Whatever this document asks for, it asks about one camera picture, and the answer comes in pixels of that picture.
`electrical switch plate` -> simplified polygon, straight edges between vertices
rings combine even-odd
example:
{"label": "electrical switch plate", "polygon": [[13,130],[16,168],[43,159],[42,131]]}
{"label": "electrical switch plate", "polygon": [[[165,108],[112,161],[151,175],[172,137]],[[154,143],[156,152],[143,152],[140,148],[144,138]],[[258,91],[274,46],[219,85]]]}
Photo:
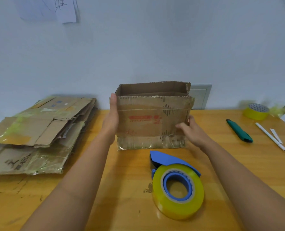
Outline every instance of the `electrical switch plate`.
{"label": "electrical switch plate", "polygon": [[195,98],[192,109],[205,109],[212,85],[191,85],[190,96]]}

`person's right arm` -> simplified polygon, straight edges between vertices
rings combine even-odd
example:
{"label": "person's right arm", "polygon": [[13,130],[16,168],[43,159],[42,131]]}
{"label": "person's right arm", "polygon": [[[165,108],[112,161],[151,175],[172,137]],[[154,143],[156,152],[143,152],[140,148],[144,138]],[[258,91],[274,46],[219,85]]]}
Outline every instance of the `person's right arm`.
{"label": "person's right arm", "polygon": [[210,159],[223,188],[245,228],[285,231],[285,199],[214,142],[190,116],[189,125],[177,124],[188,140]]}

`green utility knife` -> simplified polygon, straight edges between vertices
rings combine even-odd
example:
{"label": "green utility knife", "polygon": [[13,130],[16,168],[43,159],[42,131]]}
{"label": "green utility knife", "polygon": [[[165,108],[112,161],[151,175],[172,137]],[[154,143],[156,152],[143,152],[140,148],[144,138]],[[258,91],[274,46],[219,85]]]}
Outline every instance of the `green utility knife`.
{"label": "green utility knife", "polygon": [[246,133],[244,130],[242,130],[242,128],[239,127],[239,125],[237,123],[233,122],[230,119],[226,119],[226,121],[241,140],[243,140],[244,142],[247,142],[247,143],[253,142],[253,139],[248,135],[248,133]]}

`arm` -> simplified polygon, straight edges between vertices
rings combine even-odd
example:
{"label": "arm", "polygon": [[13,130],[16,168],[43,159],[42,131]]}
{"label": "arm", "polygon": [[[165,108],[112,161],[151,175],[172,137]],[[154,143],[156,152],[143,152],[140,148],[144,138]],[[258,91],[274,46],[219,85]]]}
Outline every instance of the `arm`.
{"label": "arm", "polygon": [[285,230],[285,199],[214,142],[194,120],[177,124],[211,164],[245,228],[250,231]]}
{"label": "arm", "polygon": [[21,231],[84,230],[100,185],[107,153],[118,127],[117,97],[102,130],[52,193],[34,211]]}

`wall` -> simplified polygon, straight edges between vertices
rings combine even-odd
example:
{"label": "wall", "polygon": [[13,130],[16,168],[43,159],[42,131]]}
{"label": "wall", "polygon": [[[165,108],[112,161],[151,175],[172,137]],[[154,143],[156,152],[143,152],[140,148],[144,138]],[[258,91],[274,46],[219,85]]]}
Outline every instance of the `wall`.
{"label": "wall", "polygon": [[26,22],[0,0],[0,120],[51,94],[212,84],[207,109],[285,104],[283,0],[77,0],[80,23]]}

